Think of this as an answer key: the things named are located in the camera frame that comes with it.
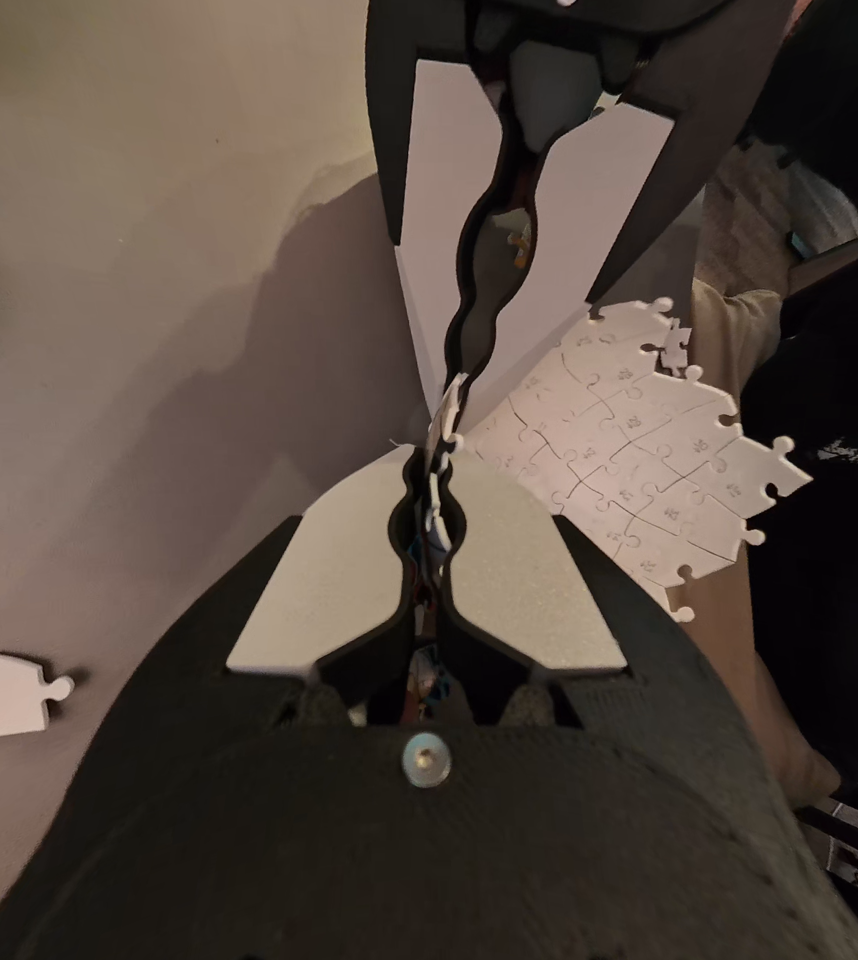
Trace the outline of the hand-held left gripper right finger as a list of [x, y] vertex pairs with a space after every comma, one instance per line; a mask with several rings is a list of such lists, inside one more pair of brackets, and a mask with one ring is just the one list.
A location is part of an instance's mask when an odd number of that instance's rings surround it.
[[619, 643], [553, 515], [516, 480], [456, 453], [439, 484], [451, 548], [439, 584], [439, 652], [473, 720], [495, 726], [531, 684], [614, 677]]

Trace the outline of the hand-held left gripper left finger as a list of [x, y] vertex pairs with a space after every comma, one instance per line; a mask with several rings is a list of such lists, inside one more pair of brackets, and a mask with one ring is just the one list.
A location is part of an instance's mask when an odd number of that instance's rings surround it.
[[327, 686], [349, 709], [404, 683], [415, 636], [412, 478], [419, 449], [400, 445], [305, 510], [228, 671]]

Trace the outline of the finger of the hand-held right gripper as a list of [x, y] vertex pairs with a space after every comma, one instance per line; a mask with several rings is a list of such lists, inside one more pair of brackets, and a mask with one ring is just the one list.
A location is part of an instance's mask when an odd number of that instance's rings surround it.
[[452, 323], [468, 309], [483, 200], [502, 147], [498, 115], [470, 66], [420, 59], [396, 264], [423, 395], [435, 414]]
[[459, 426], [483, 421], [586, 311], [593, 282], [675, 122], [626, 102], [556, 139], [534, 190], [529, 270], [500, 311], [495, 346]]

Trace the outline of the colourful puzzle ball shell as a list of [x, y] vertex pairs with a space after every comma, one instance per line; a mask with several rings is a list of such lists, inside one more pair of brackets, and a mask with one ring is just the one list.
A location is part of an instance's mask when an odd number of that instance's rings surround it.
[[703, 578], [765, 534], [748, 525], [812, 477], [794, 442], [748, 438], [726, 391], [659, 370], [671, 325], [665, 297], [589, 308], [493, 411], [459, 431], [469, 375], [458, 373], [432, 419], [440, 472], [453, 452], [478, 456], [567, 518], [678, 623], [668, 591], [681, 570]]

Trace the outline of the yellow blue puzzle piece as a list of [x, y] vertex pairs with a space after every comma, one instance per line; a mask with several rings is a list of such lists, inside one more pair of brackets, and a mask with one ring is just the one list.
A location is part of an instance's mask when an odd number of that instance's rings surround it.
[[409, 668], [401, 722], [418, 724], [437, 719], [452, 690], [451, 677], [436, 643], [414, 651]]

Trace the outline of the white joined puzzle piece pair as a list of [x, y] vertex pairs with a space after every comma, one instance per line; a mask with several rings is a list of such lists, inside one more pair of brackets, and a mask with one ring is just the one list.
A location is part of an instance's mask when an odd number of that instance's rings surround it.
[[47, 730], [48, 703], [66, 700], [74, 689], [70, 676], [48, 681], [40, 664], [0, 654], [0, 738]]

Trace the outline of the person's dark clothing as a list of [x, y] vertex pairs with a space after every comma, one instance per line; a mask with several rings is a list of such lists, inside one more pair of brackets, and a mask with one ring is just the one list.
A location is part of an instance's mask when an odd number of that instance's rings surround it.
[[858, 297], [813, 311], [749, 379], [747, 435], [788, 436], [811, 482], [763, 516], [756, 643], [809, 743], [858, 781]]

